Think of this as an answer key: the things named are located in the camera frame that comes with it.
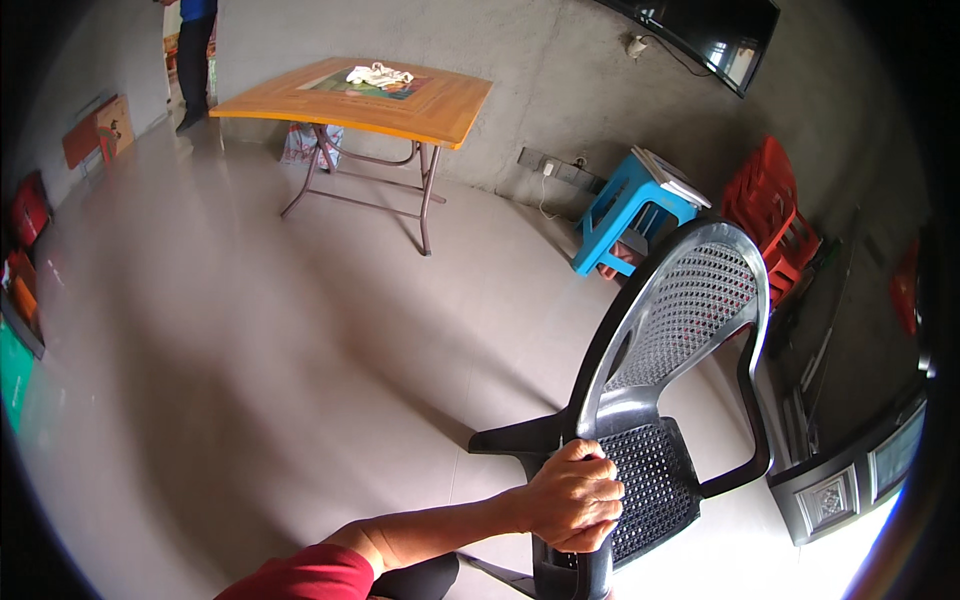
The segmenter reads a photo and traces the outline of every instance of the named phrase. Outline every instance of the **black plastic chair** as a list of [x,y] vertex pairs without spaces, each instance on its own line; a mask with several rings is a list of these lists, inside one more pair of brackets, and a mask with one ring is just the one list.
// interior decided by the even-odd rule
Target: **black plastic chair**
[[[680,533],[700,501],[762,477],[773,459],[756,399],[754,371],[770,312],[763,257],[736,226],[697,219],[668,236],[637,267],[593,336],[559,413],[483,431],[475,454],[510,454],[529,481],[550,454],[574,438],[597,440],[624,483],[623,515],[603,546],[565,554],[533,536],[529,575],[464,557],[533,598],[599,600],[615,570]],[[700,483],[677,422],[661,417],[663,388],[751,325],[737,381],[756,450],[744,465]]]

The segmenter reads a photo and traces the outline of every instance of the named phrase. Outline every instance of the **metal table frame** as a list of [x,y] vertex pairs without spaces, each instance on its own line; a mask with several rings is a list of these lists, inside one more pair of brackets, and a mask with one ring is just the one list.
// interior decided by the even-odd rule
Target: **metal table frame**
[[[420,221],[420,237],[422,239],[423,245],[420,249],[421,253],[424,256],[429,256],[430,251],[430,236],[426,230],[426,212],[427,208],[430,206],[430,201],[436,203],[445,204],[446,198],[438,196],[432,192],[433,190],[433,178],[437,174],[437,164],[440,159],[440,146],[433,147],[432,157],[430,158],[429,164],[427,164],[426,151],[424,149],[424,144],[415,140],[411,140],[412,149],[410,151],[410,156],[404,160],[382,160],[380,158],[373,158],[371,156],[362,156],[356,155],[352,152],[348,152],[337,146],[336,143],[326,132],[326,125],[323,123],[313,124],[313,130],[317,134],[317,148],[314,149],[313,155],[310,158],[310,168],[306,173],[306,181],[303,182],[303,188],[300,190],[300,193],[297,194],[297,197],[291,201],[286,208],[283,209],[283,212],[280,213],[281,218],[285,218],[287,215],[297,207],[297,204],[303,200],[303,197],[307,194],[316,194],[318,196],[327,196],[329,198],[335,198],[336,200],[342,200],[351,204],[360,204],[361,206],[369,206],[371,208],[377,208],[379,210],[385,210],[387,212],[392,212],[394,214],[400,215],[401,217],[409,217],[411,219],[416,219]],[[338,173],[338,170],[333,166],[333,160],[330,158],[330,152],[326,149],[327,144],[332,148],[336,148],[343,156],[349,156],[350,158],[356,158],[357,160],[366,160],[367,162],[372,162],[375,164],[382,164],[388,167],[402,167],[403,165],[409,164],[411,160],[417,154],[420,154],[420,186],[408,185],[406,183],[400,183],[398,181],[384,180],[377,177],[371,177],[369,175],[361,175],[359,173],[348,173],[346,171],[339,171],[343,175],[350,175],[351,177],[361,178],[364,180],[378,181],[380,183],[387,183],[389,185],[396,185],[398,187],[405,187],[407,189],[417,190],[423,194],[423,202],[420,205],[420,214],[414,214],[412,212],[406,212],[403,210],[396,210],[395,208],[389,208],[388,206],[381,206],[379,204],[372,204],[368,202],[363,202],[360,200],[354,200],[353,198],[347,198],[344,196],[338,196],[336,194],[330,194],[328,192],[321,192],[315,189],[310,189],[310,184],[313,182],[313,174],[317,170],[317,166],[320,162],[321,153],[323,153],[324,160],[326,160],[327,170],[326,172],[329,175],[334,175]]]

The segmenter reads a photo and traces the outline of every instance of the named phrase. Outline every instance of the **black shoe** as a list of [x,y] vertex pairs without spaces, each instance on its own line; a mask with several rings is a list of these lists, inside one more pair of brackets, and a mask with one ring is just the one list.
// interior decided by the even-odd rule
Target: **black shoe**
[[180,124],[177,125],[177,135],[183,135],[188,129],[203,121],[205,117],[206,112],[200,112],[198,114],[187,113],[183,117],[183,120],[180,121]]

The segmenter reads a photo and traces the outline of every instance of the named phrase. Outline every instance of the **television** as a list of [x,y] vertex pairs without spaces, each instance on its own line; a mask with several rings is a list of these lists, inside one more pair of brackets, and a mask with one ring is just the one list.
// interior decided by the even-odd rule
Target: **television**
[[597,0],[699,62],[741,98],[773,37],[780,8],[770,0]]

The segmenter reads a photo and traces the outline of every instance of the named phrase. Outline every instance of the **dark trousers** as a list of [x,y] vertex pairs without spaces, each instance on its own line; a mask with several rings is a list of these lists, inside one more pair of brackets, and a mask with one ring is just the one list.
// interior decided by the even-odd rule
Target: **dark trousers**
[[216,13],[180,24],[177,42],[177,78],[188,115],[206,112],[206,44],[213,33]]
[[457,555],[442,556],[406,568],[387,571],[370,590],[371,596],[391,600],[443,600],[460,572]]

